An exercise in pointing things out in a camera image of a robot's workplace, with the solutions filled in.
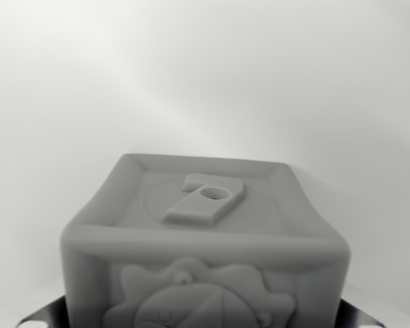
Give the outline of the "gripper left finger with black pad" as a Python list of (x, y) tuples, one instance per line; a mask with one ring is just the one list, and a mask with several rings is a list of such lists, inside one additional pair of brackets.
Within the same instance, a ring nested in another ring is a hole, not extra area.
[(45, 323), (47, 327), (63, 327), (69, 328), (68, 312), (66, 308), (66, 298), (61, 296), (34, 313), (21, 319), (16, 327), (22, 327), (24, 323), (29, 321), (38, 321)]

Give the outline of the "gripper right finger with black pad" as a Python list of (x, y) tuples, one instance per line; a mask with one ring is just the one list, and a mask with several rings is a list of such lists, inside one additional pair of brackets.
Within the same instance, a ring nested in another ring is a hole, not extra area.
[(364, 326), (384, 327), (385, 325), (348, 301), (341, 299), (334, 327), (359, 328)]

